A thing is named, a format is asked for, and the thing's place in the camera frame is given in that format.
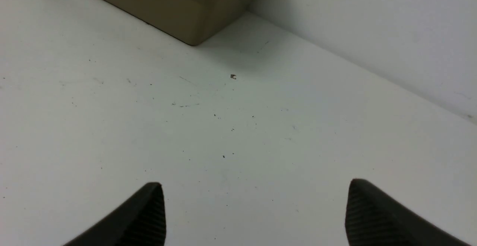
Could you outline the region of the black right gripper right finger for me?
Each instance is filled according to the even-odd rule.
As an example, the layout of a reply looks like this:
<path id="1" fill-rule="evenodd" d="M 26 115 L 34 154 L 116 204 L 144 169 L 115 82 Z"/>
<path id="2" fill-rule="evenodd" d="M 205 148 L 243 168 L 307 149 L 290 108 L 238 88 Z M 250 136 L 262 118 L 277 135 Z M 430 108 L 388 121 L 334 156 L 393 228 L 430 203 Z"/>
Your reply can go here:
<path id="1" fill-rule="evenodd" d="M 348 188 L 345 231 L 351 246 L 465 246 L 365 179 Z"/>

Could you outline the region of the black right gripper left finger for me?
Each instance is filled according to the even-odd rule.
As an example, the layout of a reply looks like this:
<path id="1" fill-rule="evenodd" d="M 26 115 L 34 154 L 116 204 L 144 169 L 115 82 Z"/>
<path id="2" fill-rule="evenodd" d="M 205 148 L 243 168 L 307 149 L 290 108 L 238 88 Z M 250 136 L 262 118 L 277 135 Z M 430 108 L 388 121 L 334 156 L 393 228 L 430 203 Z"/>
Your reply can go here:
<path id="1" fill-rule="evenodd" d="M 163 246 L 167 236 L 162 185 L 143 185 L 67 246 Z"/>

